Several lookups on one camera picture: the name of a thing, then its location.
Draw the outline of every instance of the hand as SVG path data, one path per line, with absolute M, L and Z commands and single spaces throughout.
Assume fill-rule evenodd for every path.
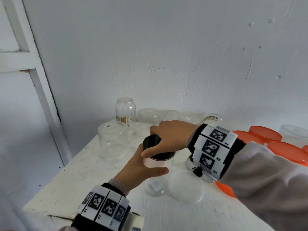
M 151 126 L 150 134 L 157 134 L 161 141 L 158 145 L 145 149 L 143 158 L 148 158 L 163 152 L 179 151 L 186 148 L 186 142 L 198 125 L 183 121 L 163 121 L 159 126 Z
M 142 144 L 139 145 L 136 153 L 127 162 L 124 168 L 114 177 L 122 182 L 126 191 L 129 192 L 133 188 L 139 186 L 144 180 L 150 177 L 158 177 L 169 172 L 166 167 L 148 168 L 143 163 L 141 152 L 143 151 Z

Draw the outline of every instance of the door frame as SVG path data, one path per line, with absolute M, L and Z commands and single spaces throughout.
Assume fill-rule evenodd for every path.
M 2 0 L 2 2 L 6 8 L 6 14 L 18 42 L 19 50 L 0 53 L 0 73 L 29 70 L 59 154 L 63 164 L 67 165 L 73 157 L 36 48 L 23 2 L 22 0 Z

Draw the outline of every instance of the door panel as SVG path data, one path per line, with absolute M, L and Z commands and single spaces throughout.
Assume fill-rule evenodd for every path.
M 0 0 L 0 52 L 15 52 L 19 46 L 6 14 L 2 0 Z
M 21 210 L 61 167 L 29 73 L 0 73 L 0 210 L 1 204 Z M 0 229 L 17 223 L 0 218 Z

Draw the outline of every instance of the orange plastic lid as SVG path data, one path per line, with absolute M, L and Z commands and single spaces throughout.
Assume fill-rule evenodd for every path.
M 224 192 L 225 194 L 227 194 L 227 195 L 229 195 L 229 196 L 231 196 L 231 197 L 233 197 L 233 198 L 236 198 L 236 197 L 234 196 L 232 190 L 231 190 L 231 187 L 229 187 L 229 186 L 227 186 L 227 185 L 225 185 L 225 184 L 222 184 L 222 183 L 220 183 L 220 182 L 218 182 L 218 181 L 216 181 L 215 184 L 218 186 L 218 188 L 219 188 L 222 192 Z
M 308 145 L 303 146 L 302 150 L 304 150 L 308 154 Z
M 272 141 L 267 147 L 276 155 L 280 155 L 294 163 L 308 166 L 308 155 L 304 150 L 280 141 Z
M 254 141 L 256 143 L 264 145 L 264 141 L 246 131 L 233 131 L 233 133 L 238 135 L 240 140 L 243 140 L 244 143 L 248 143 L 249 141 Z
M 265 143 L 282 140 L 282 136 L 278 132 L 263 126 L 251 126 L 248 132 L 262 139 Z

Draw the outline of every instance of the white table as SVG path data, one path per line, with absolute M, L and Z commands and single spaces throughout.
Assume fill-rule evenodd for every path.
M 116 163 L 102 158 L 96 136 L 28 204 L 28 221 L 39 230 L 57 230 L 70 225 L 76 210 L 94 185 L 113 178 L 134 153 Z M 175 163 L 175 170 L 185 169 L 185 162 Z M 214 183 L 206 183 L 203 200 L 185 204 L 171 195 L 150 197 L 141 184 L 128 195 L 132 211 L 145 217 L 144 230 L 271 230 L 237 199 L 221 192 Z

